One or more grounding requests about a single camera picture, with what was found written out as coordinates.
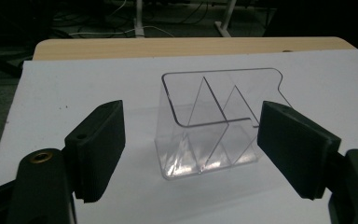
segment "white tabletop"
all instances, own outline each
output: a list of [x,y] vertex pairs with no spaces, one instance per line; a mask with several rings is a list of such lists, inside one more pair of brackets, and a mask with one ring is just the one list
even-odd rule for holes
[[127,145],[100,201],[76,201],[79,223],[329,223],[328,190],[302,200],[264,156],[258,163],[173,181],[154,145],[167,72],[273,67],[300,113],[358,148],[358,49],[256,55],[27,62],[0,144],[0,185],[19,161],[63,138],[96,106],[123,100]]

